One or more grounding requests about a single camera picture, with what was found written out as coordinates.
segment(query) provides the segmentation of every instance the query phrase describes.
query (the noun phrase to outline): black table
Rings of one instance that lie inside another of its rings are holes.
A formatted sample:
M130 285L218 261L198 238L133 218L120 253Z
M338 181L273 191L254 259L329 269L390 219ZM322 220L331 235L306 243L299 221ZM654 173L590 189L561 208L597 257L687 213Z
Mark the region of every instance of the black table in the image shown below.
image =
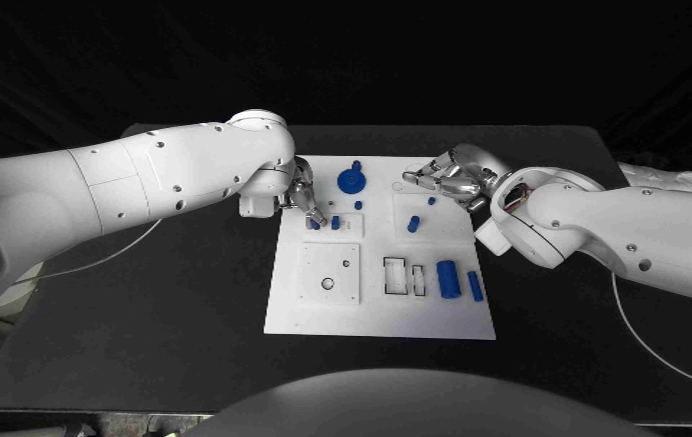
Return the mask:
M295 126L292 133L305 155L437 156L469 142L517 169L563 167L610 189L628 185L586 127ZM547 270L479 244L497 342L264 335L279 224L279 214L243 219L234 197L164 221L107 264L45 281L0 351L0 408L208 413L322 373L417 367L527 383L635 422L692 422L692 382L636 343L610 273L583 254ZM48 272L109 255L148 227L83 244ZM641 335L692 369L681 334L692 300L621 282Z

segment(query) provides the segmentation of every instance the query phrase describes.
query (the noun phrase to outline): white board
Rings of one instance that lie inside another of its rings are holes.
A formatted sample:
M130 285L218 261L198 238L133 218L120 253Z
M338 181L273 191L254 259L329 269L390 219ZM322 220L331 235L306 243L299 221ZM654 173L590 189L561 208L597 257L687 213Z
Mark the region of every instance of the white board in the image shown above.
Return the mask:
M283 212L264 332L495 340L469 214L450 198L401 179L403 172L433 157L303 157L329 224L308 230L301 209ZM367 186L350 195L337 179L354 160L363 163ZM429 197L436 197L435 205ZM339 230L332 230L334 215L341 217ZM416 233L407 230L412 215L422 219ZM406 261L407 295L386 293L387 257ZM458 299L440 295L442 260L456 263ZM414 266L423 266L426 296L414 292ZM471 271L479 277L482 302L474 299Z

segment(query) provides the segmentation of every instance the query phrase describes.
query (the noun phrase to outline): cable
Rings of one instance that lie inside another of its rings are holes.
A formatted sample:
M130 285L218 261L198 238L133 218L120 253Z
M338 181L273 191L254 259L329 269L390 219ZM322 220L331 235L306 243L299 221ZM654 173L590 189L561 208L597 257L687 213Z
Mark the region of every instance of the cable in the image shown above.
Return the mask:
M621 315L623 317L625 323L628 325L628 328L631 329L632 335L638 339L639 343L642 344L642 347L649 351L649 353L667 364L671 369L674 369L681 375L684 375L688 379L692 379L692 375L688 374L684 370L681 370L668 360L655 352L655 350L647 345L647 342L642 340L642 337L639 336L638 332L635 331L635 328L632 327L631 321L628 320L628 316L625 315L625 310L623 310L623 304L621 302L621 293L618 292L618 281L616 281L616 274L612 272L613 275L613 292L616 293L616 302L618 302L618 308L621 309Z
M122 250L119 250L119 252L116 252L113 255L110 255L106 259L102 259L100 261L94 262L93 264L90 265L86 265L84 267L78 267L77 269L73 269L73 270L64 270L63 272L55 272L55 274L48 274L48 275L40 275L37 277L31 277L29 279L22 279L22 280L18 280L12 285L11 287L14 287L15 285L19 285L19 284L24 284L27 282L31 282L32 280L44 280L44 279L48 279L51 277L58 277L60 275L64 275L64 274L71 274L73 272L80 272L81 270L87 270L89 268L103 264L104 262L107 262L109 260L112 260L115 257L117 257L123 252L126 252L126 250L129 250L132 247L135 247L135 245L140 242L140 240L151 234L151 232L155 230L156 226L162 223L161 220L158 220L155 222L155 225L149 228L149 230L145 232L145 234L139 237L139 239Z

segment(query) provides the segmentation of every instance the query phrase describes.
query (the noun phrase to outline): rectangular slot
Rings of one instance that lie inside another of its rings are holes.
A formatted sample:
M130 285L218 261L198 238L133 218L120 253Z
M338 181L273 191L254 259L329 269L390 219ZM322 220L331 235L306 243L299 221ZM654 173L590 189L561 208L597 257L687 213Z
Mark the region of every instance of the rectangular slot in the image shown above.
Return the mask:
M414 294L417 297L426 297L426 279L423 277L423 265L413 266L414 274Z
M400 257L386 257L386 294L409 295L407 262Z

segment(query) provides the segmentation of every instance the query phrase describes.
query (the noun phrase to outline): blue object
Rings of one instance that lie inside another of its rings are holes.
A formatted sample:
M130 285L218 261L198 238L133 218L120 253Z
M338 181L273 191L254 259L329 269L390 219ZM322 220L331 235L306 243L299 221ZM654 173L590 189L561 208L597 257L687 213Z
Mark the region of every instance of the blue object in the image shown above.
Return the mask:
M412 222L409 223L409 231L413 233L419 230L419 224L422 223L422 218L414 215L412 217Z
M474 300L476 302L482 302L484 291L481 290L479 276L476 275L476 272L469 272L468 275L469 275L469 284L472 284Z
M440 281L440 293L443 294L443 299L456 299L462 297L455 261L443 260L437 263L437 280Z
M365 175L361 172L361 161L355 160L351 169L339 174L337 184L342 192L358 194L365 188Z

